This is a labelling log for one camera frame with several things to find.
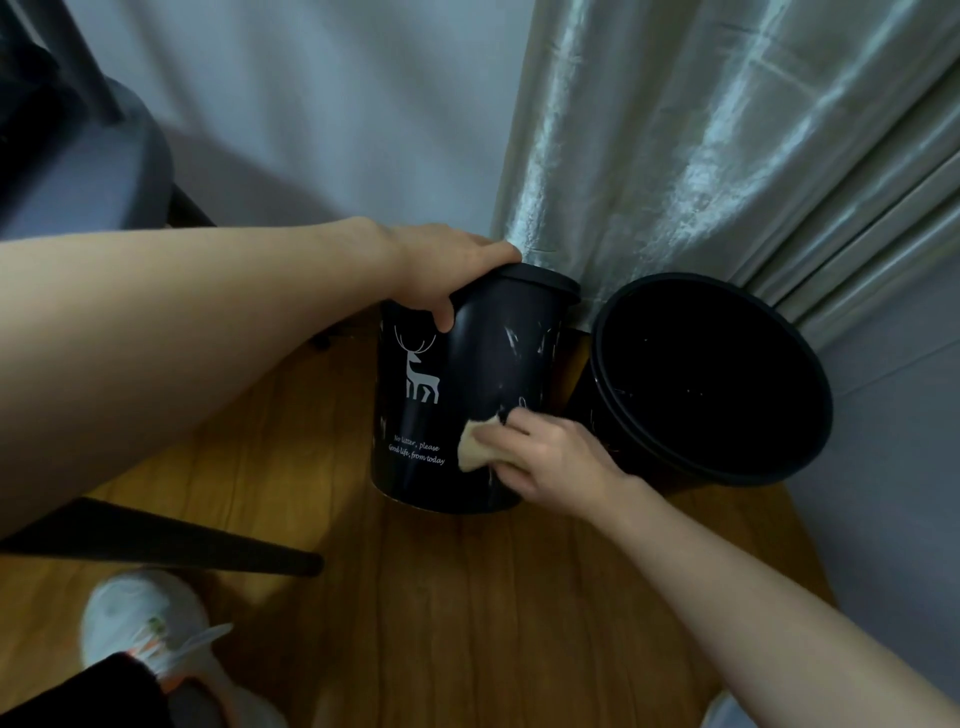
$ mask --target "trash can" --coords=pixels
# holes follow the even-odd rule
[[[381,306],[373,418],[373,484],[387,496],[442,513],[486,513],[519,497],[490,468],[462,473],[467,420],[539,410],[576,281],[526,263],[503,266],[451,296],[456,323]]]
[[[671,492],[783,480],[823,449],[833,404],[816,354],[777,311],[729,283],[666,273],[600,311],[564,415]]]

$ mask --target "person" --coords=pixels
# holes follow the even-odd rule
[[[364,218],[0,245],[0,535],[168,444],[317,331],[384,299],[449,331],[450,293],[519,260],[506,242]],[[624,474],[580,425],[515,409],[475,435],[522,466],[493,465],[507,486],[630,556],[759,725],[960,726],[899,658]],[[171,574],[114,576],[84,611],[84,672],[0,724],[88,711],[100,725],[285,725],[213,657],[226,631]],[[732,707],[705,725],[731,725]]]

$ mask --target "sneaker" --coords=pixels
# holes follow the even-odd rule
[[[707,707],[700,728],[756,728],[730,691],[721,691]]]
[[[200,598],[161,570],[121,573],[101,583],[86,603],[81,624],[84,668],[116,652],[146,665],[163,691],[196,680],[219,702],[230,728],[287,728],[271,703],[234,685],[210,644],[233,628],[210,626]]]

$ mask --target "black pants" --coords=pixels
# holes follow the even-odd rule
[[[173,728],[167,697],[154,674],[123,653],[0,716],[0,728],[48,725]]]

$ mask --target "black chair leg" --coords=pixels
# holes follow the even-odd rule
[[[0,552],[164,567],[316,576],[320,554],[78,498],[0,541]]]
[[[216,228],[213,221],[206,216],[186,192],[174,184],[170,194],[170,207],[167,211],[167,224],[171,228]]]

